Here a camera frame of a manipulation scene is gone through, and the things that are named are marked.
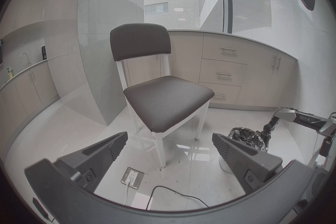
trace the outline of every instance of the metal handle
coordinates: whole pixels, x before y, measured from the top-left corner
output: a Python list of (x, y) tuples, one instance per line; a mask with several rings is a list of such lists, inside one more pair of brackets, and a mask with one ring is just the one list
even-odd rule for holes
[(217, 73), (217, 75), (232, 75), (232, 74), (226, 74), (226, 73)]
[(281, 57), (279, 58), (279, 65), (278, 65), (278, 67), (276, 68), (277, 70), (279, 70), (280, 61), (281, 61)]
[(274, 64), (272, 66), (272, 69), (274, 69), (274, 66), (275, 66), (275, 61), (277, 60), (277, 56), (274, 57)]
[(235, 50), (235, 49), (230, 49), (230, 48), (221, 48), (223, 50), (233, 50), (233, 51), (238, 51), (238, 50)]

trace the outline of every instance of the trash bag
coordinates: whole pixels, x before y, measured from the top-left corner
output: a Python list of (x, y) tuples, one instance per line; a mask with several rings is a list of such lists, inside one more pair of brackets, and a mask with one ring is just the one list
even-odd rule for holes
[(262, 140), (260, 132), (255, 132), (247, 128), (236, 127), (230, 131), (229, 138), (267, 152), (265, 142)]

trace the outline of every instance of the tile floor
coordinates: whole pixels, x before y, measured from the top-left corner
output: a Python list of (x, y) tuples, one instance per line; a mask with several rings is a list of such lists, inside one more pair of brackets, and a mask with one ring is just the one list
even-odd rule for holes
[[(58, 157), (101, 141), (116, 133), (127, 131), (128, 141), (117, 160), (111, 165), (95, 194), (108, 200), (123, 203), (125, 186), (120, 180), (127, 167), (145, 173), (138, 190), (129, 188), (126, 205), (139, 204), (136, 193), (142, 194), (141, 205), (146, 206), (152, 189), (157, 185), (172, 188), (180, 193), (200, 198), (209, 206), (228, 202), (244, 195), (232, 174), (219, 166), (219, 154), (211, 142), (213, 132), (227, 135), (233, 127), (261, 130), (271, 119), (272, 112), (242, 111), (209, 108), (201, 136), (194, 140), (199, 117), (194, 117), (163, 139), (167, 166), (160, 170), (159, 160), (150, 131), (138, 118), (140, 132), (136, 132), (128, 108), (125, 108), (109, 126), (92, 121), (60, 100), (34, 118), (12, 144), (5, 168), (15, 187), (32, 206), (35, 197), (23, 173), (24, 168), (47, 158), (54, 162)], [(303, 162), (300, 151), (282, 122), (272, 133), (269, 153), (280, 156), (283, 165), (290, 160)], [(151, 210), (180, 211), (203, 208), (195, 199), (157, 188)]]

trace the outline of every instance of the white chair leg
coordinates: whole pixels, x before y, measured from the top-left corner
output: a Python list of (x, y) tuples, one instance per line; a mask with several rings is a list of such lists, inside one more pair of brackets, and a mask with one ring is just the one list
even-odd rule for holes
[(204, 108), (201, 111), (201, 118), (200, 118), (199, 123), (198, 123), (197, 133), (196, 133), (196, 137), (195, 137), (196, 140), (199, 139), (200, 134), (202, 132), (203, 124), (204, 124), (205, 118), (207, 116), (209, 103), (210, 103), (210, 100), (204, 105)]
[(163, 142), (162, 142), (162, 133), (153, 133), (153, 139), (154, 139), (154, 144), (156, 147), (156, 152), (157, 155), (159, 156), (159, 161), (161, 168), (166, 167), (166, 159), (165, 159), (165, 154), (163, 152)]
[(129, 104), (128, 100), (126, 99), (126, 103), (127, 103), (127, 106), (128, 106), (128, 109), (129, 109), (129, 113), (131, 114), (131, 118), (132, 118), (132, 121), (134, 123), (134, 127), (135, 127), (135, 130), (137, 132), (139, 132), (139, 126), (138, 126), (138, 123), (137, 123), (137, 118), (135, 117), (135, 112), (134, 112), (134, 109), (132, 108), (132, 106)]

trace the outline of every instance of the countertop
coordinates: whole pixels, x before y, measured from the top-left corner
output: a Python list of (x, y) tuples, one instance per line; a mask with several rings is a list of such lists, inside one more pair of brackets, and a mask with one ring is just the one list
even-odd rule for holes
[(249, 41), (253, 41), (255, 43), (259, 43), (261, 45), (265, 45), (265, 46), (268, 46), (272, 49), (275, 49), (275, 50), (278, 50), (278, 51), (281, 51), (283, 52), (284, 54), (287, 54), (288, 56), (291, 56), (292, 58), (294, 58), (295, 60), (297, 60), (296, 57), (294, 57), (293, 55), (290, 55), (289, 53), (287, 53), (286, 51), (283, 51), (283, 50), (280, 50), (279, 48), (276, 48), (272, 45), (268, 45), (266, 43), (263, 43), (263, 42), (260, 42), (260, 41), (256, 41), (256, 40), (253, 40), (253, 39), (250, 39), (250, 38), (247, 38), (247, 37), (241, 37), (241, 36), (238, 36), (236, 34), (232, 34), (232, 33), (221, 33), (221, 32), (215, 32), (215, 31), (206, 31), (206, 30), (183, 30), (183, 29), (171, 29), (171, 30), (168, 30), (168, 32), (199, 32), (199, 33), (215, 33), (215, 34), (222, 34), (222, 35), (225, 35), (225, 36), (230, 36), (230, 37), (238, 37), (238, 38), (241, 38), (241, 39), (246, 39), (246, 40), (249, 40)]
[(28, 67), (28, 68), (22, 70), (20, 73), (16, 74), (16, 75), (13, 76), (10, 80), (8, 80), (4, 85), (2, 85), (2, 87), (0, 87), (0, 90), (1, 90), (4, 86), (6, 86), (9, 82), (11, 82), (14, 78), (16, 78), (17, 76), (19, 76), (20, 74), (22, 74), (23, 72), (27, 71), (28, 69), (30, 69), (30, 68), (32, 68), (32, 67), (34, 67), (34, 66), (36, 66), (36, 65), (38, 65), (38, 64), (40, 64), (40, 63), (46, 62), (47, 60), (40, 61), (40, 62), (35, 63), (35, 64), (33, 64), (32, 66), (30, 66), (30, 67)]

